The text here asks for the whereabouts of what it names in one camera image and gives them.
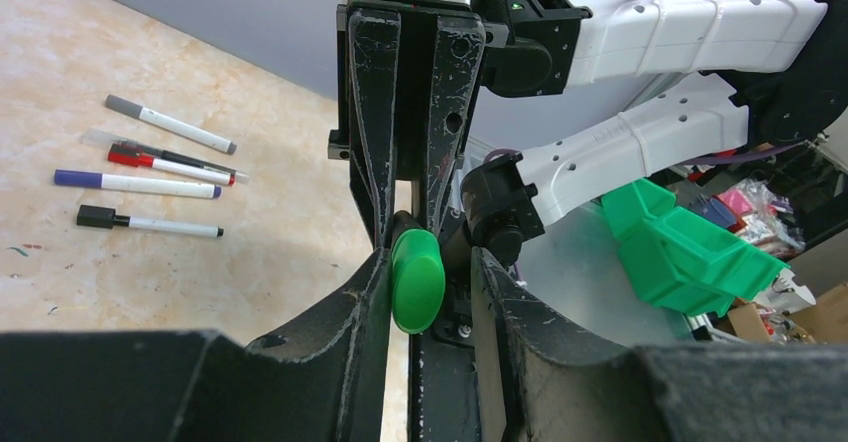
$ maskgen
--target black pen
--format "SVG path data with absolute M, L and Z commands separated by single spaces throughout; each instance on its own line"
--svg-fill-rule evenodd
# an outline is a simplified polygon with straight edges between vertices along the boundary
M 119 137 L 117 135 L 110 134 L 109 132 L 103 132 L 102 130 L 88 129 L 85 131 L 85 133 L 82 134 L 82 136 L 80 136 L 80 141 L 87 145 L 106 148 L 111 147 L 112 144 L 125 145 L 127 147 L 139 149 L 147 155 L 158 157 L 162 160 L 176 162 L 178 164 L 188 165 L 190 167 L 197 167 L 199 169 L 215 170 L 218 172 L 232 174 L 235 177 L 236 182 L 240 184 L 246 184 L 250 180 L 249 175 L 243 172 L 239 172 L 236 169 L 224 167 L 223 165 L 214 164 L 212 162 L 196 159 L 187 155 L 178 154 L 170 150 L 152 147 L 150 145 L 137 142 L 133 139 Z

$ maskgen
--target pen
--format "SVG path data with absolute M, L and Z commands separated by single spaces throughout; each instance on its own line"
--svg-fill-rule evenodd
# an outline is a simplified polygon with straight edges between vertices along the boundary
M 224 229 L 214 225 L 188 224 L 185 222 L 174 222 L 172 220 L 117 215 L 115 209 L 94 205 L 80 205 L 79 212 L 77 212 L 77 225 L 100 229 L 111 229 L 117 225 L 118 227 L 158 230 L 160 232 L 200 235 L 203 237 L 222 237 L 224 235 Z
M 197 167 L 199 169 L 217 170 L 219 172 L 233 174 L 235 176 L 236 182 L 240 184 L 246 184 L 250 181 L 249 175 L 243 172 L 239 172 L 236 169 L 231 169 L 223 165 L 213 164 L 212 162 L 206 162 L 205 160 L 195 159 L 194 157 L 189 157 L 187 155 L 171 152 L 170 150 L 163 150 L 156 147 L 151 147 L 149 145 L 137 142 L 133 139 L 119 137 L 117 135 L 110 134 L 109 132 L 103 132 L 102 130 L 88 129 L 80 136 L 80 141 L 86 145 L 105 148 L 109 148 L 112 144 L 126 145 L 128 147 L 138 148 L 145 154 L 152 155 L 153 157 L 157 157 L 162 160 L 168 160 L 170 162 L 176 162 L 178 164 L 189 165 L 192 167 Z
M 177 120 L 171 116 L 156 112 L 155 110 L 143 107 L 122 99 L 116 95 L 109 94 L 106 97 L 106 107 L 115 112 L 138 119 L 142 122 L 147 122 L 150 125 L 155 125 L 160 129 L 165 129 L 177 135 L 181 135 L 189 140 L 193 140 L 198 144 L 203 144 L 225 154 L 232 155 L 236 151 L 236 144 L 212 132 L 205 131 L 200 127 L 195 127 L 186 124 L 181 120 Z
M 128 165 L 130 167 L 150 167 L 164 172 L 202 179 L 213 184 L 233 185 L 235 182 L 235 176 L 233 174 L 157 159 L 139 152 L 138 148 L 127 147 L 125 145 L 112 144 L 107 159 L 109 162 L 115 162 L 116 164 Z
M 183 182 L 180 180 L 147 179 L 144 177 L 128 177 L 126 175 L 100 174 L 97 172 L 80 172 L 76 170 L 57 169 L 53 173 L 53 183 L 70 187 L 179 195 L 203 199 L 217 199 L 221 196 L 221 188 L 212 184 Z

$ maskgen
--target purple marker cap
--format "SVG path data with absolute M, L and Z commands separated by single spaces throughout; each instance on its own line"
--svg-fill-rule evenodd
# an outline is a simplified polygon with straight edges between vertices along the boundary
M 53 183 L 70 187 L 99 189 L 103 183 L 103 174 L 56 169 L 56 172 L 53 173 Z

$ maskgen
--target red marker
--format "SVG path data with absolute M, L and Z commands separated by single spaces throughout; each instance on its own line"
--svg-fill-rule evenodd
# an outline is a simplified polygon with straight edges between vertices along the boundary
M 171 172 L 174 174 L 186 175 L 195 179 L 206 180 L 221 185 L 233 185 L 236 181 L 234 174 L 216 172 L 214 170 L 201 169 L 190 165 L 178 164 L 164 159 L 158 159 L 139 152 L 133 147 L 127 147 L 119 144 L 112 144 L 109 150 L 110 162 L 115 162 L 121 165 L 130 167 L 150 167 L 152 169 Z

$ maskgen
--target green marker cap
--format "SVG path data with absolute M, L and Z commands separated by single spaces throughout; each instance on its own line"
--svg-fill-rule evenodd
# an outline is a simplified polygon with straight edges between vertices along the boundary
M 392 250 L 392 313 L 407 334 L 427 330 L 445 296 L 445 268 L 439 241 L 422 229 L 409 229 Z

